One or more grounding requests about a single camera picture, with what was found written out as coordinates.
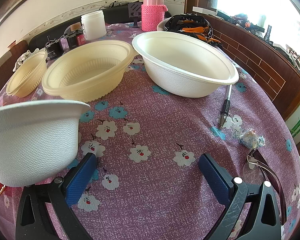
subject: blue gripper pad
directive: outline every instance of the blue gripper pad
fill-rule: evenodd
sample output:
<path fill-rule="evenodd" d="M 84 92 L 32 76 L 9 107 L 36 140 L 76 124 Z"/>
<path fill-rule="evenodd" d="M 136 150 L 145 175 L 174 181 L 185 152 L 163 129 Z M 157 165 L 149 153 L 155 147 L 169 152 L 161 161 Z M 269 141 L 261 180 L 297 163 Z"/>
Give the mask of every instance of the blue gripper pad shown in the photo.
<path fill-rule="evenodd" d="M 87 153 L 81 162 L 67 173 L 64 180 L 66 203 L 70 207 L 77 204 L 97 167 L 97 158 Z"/>
<path fill-rule="evenodd" d="M 228 206 L 234 190 L 232 177 L 228 171 L 220 167 L 207 153 L 200 156 L 199 168 L 218 202 L 221 205 Z"/>

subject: white plastic jar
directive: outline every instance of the white plastic jar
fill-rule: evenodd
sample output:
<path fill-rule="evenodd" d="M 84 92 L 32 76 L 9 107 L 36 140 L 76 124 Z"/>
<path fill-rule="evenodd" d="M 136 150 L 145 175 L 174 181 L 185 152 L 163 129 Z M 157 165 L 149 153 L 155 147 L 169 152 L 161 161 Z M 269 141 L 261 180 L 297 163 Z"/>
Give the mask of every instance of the white plastic jar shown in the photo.
<path fill-rule="evenodd" d="M 106 35 L 103 11 L 95 11 L 81 16 L 83 34 L 86 40 L 92 41 Z"/>

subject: purple floral tablecloth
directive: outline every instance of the purple floral tablecloth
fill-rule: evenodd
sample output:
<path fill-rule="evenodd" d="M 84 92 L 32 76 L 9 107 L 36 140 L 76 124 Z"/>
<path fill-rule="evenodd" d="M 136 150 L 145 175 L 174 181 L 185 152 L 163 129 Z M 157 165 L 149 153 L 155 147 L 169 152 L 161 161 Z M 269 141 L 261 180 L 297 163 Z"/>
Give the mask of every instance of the purple floral tablecloth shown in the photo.
<path fill-rule="evenodd" d="M 131 43 L 141 32 L 132 24 L 114 24 L 100 40 Z M 78 155 L 59 175 L 76 166 L 87 152 L 99 158 L 84 194 L 72 206 L 93 239 L 203 239 L 224 206 L 217 202 L 197 163 L 201 154 L 210 153 L 232 176 L 242 177 L 249 150 L 231 138 L 233 123 L 244 130 L 254 128 L 265 137 L 260 152 L 281 181 L 287 204 L 282 239 L 289 238 L 300 217 L 298 152 L 267 95 L 232 63 L 240 79 L 233 85 L 229 117 L 222 129 L 218 122 L 226 86 L 204 98 L 170 94 L 149 78 L 140 55 L 127 67 L 117 88 L 89 102 L 90 111 L 80 118 Z M 6 86 L 0 92 L 0 106 L 59 98 L 44 93 L 41 85 L 25 98 L 7 96 L 5 90 Z M 257 168 L 248 174 L 251 180 L 261 175 Z M 8 187 L 0 196 L 0 230 L 8 240 L 15 238 L 21 193 L 22 188 Z M 48 208 L 59 237 L 67 239 Z M 230 239 L 238 234 L 246 214 L 245 208 Z"/>

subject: red label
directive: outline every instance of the red label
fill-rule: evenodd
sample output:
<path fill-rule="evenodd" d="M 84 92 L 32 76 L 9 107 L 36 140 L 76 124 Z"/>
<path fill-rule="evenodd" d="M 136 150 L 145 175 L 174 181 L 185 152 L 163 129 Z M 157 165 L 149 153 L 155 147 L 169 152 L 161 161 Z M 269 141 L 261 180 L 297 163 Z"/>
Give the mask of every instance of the red label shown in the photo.
<path fill-rule="evenodd" d="M 77 36 L 77 43 L 78 43 L 78 46 L 86 44 L 86 39 L 83 34 Z"/>

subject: pink thermos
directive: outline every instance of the pink thermos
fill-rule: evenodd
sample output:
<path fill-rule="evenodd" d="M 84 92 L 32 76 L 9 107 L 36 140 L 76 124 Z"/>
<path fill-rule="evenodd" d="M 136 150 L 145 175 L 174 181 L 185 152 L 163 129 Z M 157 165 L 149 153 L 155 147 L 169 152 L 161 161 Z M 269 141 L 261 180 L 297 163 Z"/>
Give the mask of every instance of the pink thermos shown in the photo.
<path fill-rule="evenodd" d="M 157 25 L 164 19 L 164 12 L 168 10 L 163 0 L 143 0 L 141 7 L 142 30 L 144 32 L 156 31 Z"/>

